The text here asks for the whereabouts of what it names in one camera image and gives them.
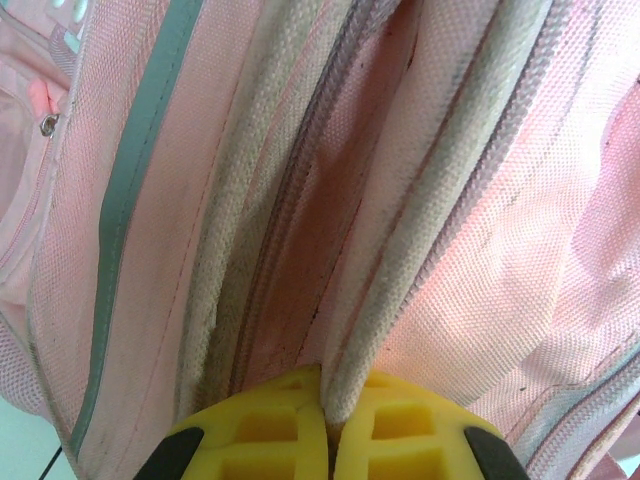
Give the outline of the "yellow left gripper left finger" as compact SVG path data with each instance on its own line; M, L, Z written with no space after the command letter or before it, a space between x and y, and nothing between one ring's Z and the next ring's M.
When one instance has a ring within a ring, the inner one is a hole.
M137 479L327 479L320 367L295 369L176 424Z

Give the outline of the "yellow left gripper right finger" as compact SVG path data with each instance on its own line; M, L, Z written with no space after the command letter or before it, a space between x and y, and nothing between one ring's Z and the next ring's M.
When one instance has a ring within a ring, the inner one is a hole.
M389 374L367 378L337 446L335 479L526 479L499 430Z

